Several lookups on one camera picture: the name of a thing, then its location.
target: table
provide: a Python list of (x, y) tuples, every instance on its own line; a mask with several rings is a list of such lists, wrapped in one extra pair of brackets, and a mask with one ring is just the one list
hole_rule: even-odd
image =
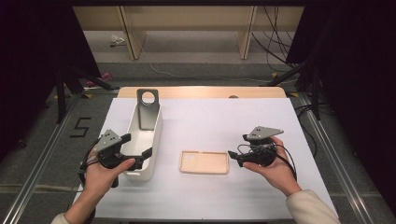
[[(109, 108), (102, 133), (109, 128), (116, 133), (126, 132), (136, 104), (136, 99), (130, 97), (136, 89), (120, 90)], [(181, 150), (236, 150), (238, 144), (244, 144), (242, 134), (250, 132), (254, 125), (263, 124), (285, 131), (279, 138), (286, 147), (290, 146), (288, 150), (296, 164), (300, 185), (315, 191), (335, 213), (290, 100), (280, 88), (155, 89), (159, 90), (163, 129), (154, 175), (147, 182), (131, 182), (120, 175), (120, 185), (111, 189), (96, 207), (97, 218), (134, 221), (290, 219), (285, 196), (260, 175), (240, 168), (236, 161), (229, 160), (227, 175), (189, 175), (178, 170)], [(230, 95), (240, 98), (224, 99)]]

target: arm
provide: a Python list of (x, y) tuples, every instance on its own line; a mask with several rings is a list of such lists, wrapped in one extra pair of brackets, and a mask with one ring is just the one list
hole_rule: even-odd
[[(283, 142), (271, 137), (276, 145), (283, 146)], [(283, 147), (276, 147), (276, 152), (285, 160), (288, 159)], [(244, 167), (262, 175), (274, 188), (282, 191), (288, 198), (286, 205), (297, 223), (340, 223), (337, 216), (316, 193), (311, 190), (302, 190), (289, 166), (276, 158), (275, 161), (262, 167), (256, 163), (244, 162)]]
[(100, 163), (88, 166), (84, 190), (64, 216), (58, 215), (52, 224), (84, 223), (103, 196), (110, 190), (114, 179), (133, 164), (134, 159), (130, 159), (114, 169), (107, 169)]

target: metal bar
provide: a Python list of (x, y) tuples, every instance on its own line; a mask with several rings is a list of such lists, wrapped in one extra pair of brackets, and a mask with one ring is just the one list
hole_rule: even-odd
[[(305, 93), (301, 93), (300, 99), (304, 105), (310, 104), (309, 99)], [(330, 141), (329, 136), (326, 134), (326, 131), (324, 130), (320, 120), (316, 120), (315, 115), (311, 111), (308, 111), (308, 117), (311, 121), (312, 126), (314, 127), (320, 143), (323, 146), (329, 162), (332, 165), (332, 168), (334, 169), (338, 180), (340, 181), (341, 187), (343, 188), (352, 206), (352, 209), (359, 220), (359, 223), (374, 223), (369, 211), (367, 210), (367, 206), (363, 198), (359, 195), (358, 190), (350, 179), (346, 168), (344, 167), (337, 152), (332, 146), (332, 142)]]
[(16, 197), (15, 201), (10, 206), (6, 218), (3, 221), (3, 224), (18, 223), (24, 208), (28, 204), (29, 199), (33, 194), (33, 191), (35, 190), (35, 185), (37, 184), (39, 178), (42, 176), (52, 156), (52, 153), (56, 145), (58, 144), (58, 141), (64, 130), (64, 126), (67, 124), (67, 121), (69, 120), (71, 111), (73, 110), (74, 106), (77, 104), (79, 98), (80, 98), (79, 95), (74, 95), (72, 97), (69, 108), (67, 109), (67, 112), (64, 116), (64, 119), (62, 120), (61, 123), (58, 123), (56, 125), (54, 131), (52, 132), (51, 137), (49, 138), (49, 141), (47, 142), (43, 152), (38, 158), (35, 167), (33, 168), (32, 172), (29, 174), (29, 177), (23, 184), (23, 187), (21, 188), (21, 191)]

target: circular hole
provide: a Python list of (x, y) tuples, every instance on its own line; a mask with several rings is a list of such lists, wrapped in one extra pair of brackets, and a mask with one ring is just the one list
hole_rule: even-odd
[(142, 101), (145, 105), (151, 105), (155, 101), (154, 94), (150, 91), (146, 91), (142, 95)]

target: person's right hand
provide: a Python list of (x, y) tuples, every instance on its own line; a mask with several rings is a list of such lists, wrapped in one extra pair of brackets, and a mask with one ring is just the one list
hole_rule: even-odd
[[(274, 136), (271, 136), (271, 139), (276, 145), (283, 146), (283, 142), (280, 139)], [(276, 147), (276, 153), (288, 161), (288, 156), (283, 147)], [(294, 179), (291, 169), (280, 158), (276, 158), (271, 165), (266, 167), (253, 162), (244, 162), (244, 167), (264, 176), (272, 186), (281, 190), (286, 197), (301, 190), (297, 181)]]

